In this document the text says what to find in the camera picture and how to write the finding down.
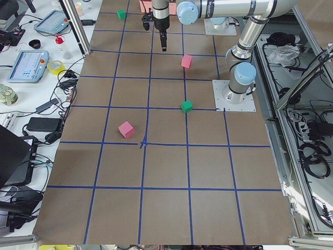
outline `green cube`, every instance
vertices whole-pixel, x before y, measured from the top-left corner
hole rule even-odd
[[[193,105],[190,101],[185,101],[182,103],[182,111],[188,113],[193,109]]]
[[[126,18],[126,13],[125,13],[125,11],[123,11],[122,9],[119,9],[119,10],[117,11],[117,15],[118,15],[118,18],[119,18],[120,20],[124,20],[124,19]]]

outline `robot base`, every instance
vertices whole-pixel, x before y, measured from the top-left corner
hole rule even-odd
[[[229,23],[234,22],[233,18],[228,17],[227,20],[221,25],[214,25],[210,19],[204,19],[204,28],[206,30],[206,35],[230,35],[236,36],[236,28],[234,24]]]
[[[222,91],[228,86],[229,80],[213,80],[213,89],[215,97],[215,107],[218,111],[239,111],[239,112],[255,112],[255,105],[252,94],[246,95],[240,104],[231,104],[222,95]]]

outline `pink cube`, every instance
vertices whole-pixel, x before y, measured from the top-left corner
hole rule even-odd
[[[191,67],[192,59],[192,56],[185,54],[182,60],[182,67],[189,69]]]
[[[130,138],[134,134],[134,128],[132,125],[126,121],[118,127],[120,133],[126,138]]]
[[[143,0],[143,2],[146,7],[146,10],[149,11],[149,8],[152,8],[151,0]],[[144,13],[145,8],[144,8],[141,0],[139,0],[139,3],[140,3],[141,12]],[[176,15],[176,13],[177,13],[177,4],[176,3],[169,3],[169,13],[170,13],[170,15]]]

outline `white desk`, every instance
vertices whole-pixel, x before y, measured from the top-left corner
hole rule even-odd
[[[81,19],[93,19],[96,20],[99,14],[99,9],[103,0],[93,0],[90,2],[83,2],[83,1],[76,1],[82,2],[82,8],[84,15],[82,15]],[[31,13],[28,9],[26,14],[33,15],[39,18],[45,17],[52,11],[51,0],[35,0],[33,2],[36,13]],[[27,23],[30,20],[34,20],[33,17],[24,16],[20,22],[20,24]],[[67,46],[71,49],[71,53],[73,54],[73,58],[69,60],[64,60],[61,58],[59,54],[59,49],[55,43],[54,36],[42,36],[38,34],[34,29],[33,25],[37,22],[25,24],[22,28],[26,29],[25,34],[23,35],[22,39],[20,40],[18,46],[10,47],[8,51],[0,53],[0,65],[13,65],[15,62],[18,54],[22,50],[33,50],[28,43],[33,39],[38,39],[41,41],[41,48],[40,50],[46,50],[49,52],[50,61],[52,60],[61,60],[64,62],[65,68],[68,69],[72,63],[82,58],[82,54],[80,52],[79,46],[77,45],[76,39],[74,37],[73,32],[64,35],[66,39]],[[89,41],[93,35],[94,26],[85,26],[84,31],[86,33],[87,38]],[[82,59],[78,63],[76,63],[71,69],[77,73],[81,72],[84,60]],[[49,101],[50,96],[53,92],[54,87],[56,86],[58,80],[57,76],[51,74],[47,69],[44,72],[43,77],[38,83],[9,83],[6,81],[10,72],[10,68],[0,68],[0,83],[5,84],[15,90],[18,94],[18,100],[11,106],[0,106],[0,113],[1,112],[10,112],[10,111],[25,111],[25,112],[34,112],[35,108],[39,105]],[[65,100],[66,96],[62,92],[61,89],[57,89],[56,94],[62,99]],[[43,114],[49,114],[53,110],[49,109],[43,112]],[[17,118],[15,120],[15,124],[11,128],[11,131],[18,136],[22,136],[22,127],[28,123],[30,117],[38,117],[40,115],[33,114],[31,116]],[[52,115],[47,117],[58,118],[58,111],[55,111]],[[36,138],[44,141],[44,137],[47,133],[42,132],[29,132],[29,135],[33,135]],[[45,155],[50,159],[54,160],[55,154],[59,145],[59,141],[53,143],[52,145],[41,145],[38,147],[37,152],[39,154]],[[28,185],[30,188],[34,190],[41,190],[47,181],[47,170],[46,167],[38,167],[34,169],[32,181]],[[19,230],[15,230],[14,233],[11,233],[7,236],[25,236],[32,234],[32,230],[36,224],[36,220],[33,220],[29,223],[25,223],[23,227]]]

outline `tape roll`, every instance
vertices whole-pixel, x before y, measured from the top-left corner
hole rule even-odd
[[[48,70],[51,74],[59,75],[59,73],[65,73],[65,66],[62,61],[51,61],[47,64]]]

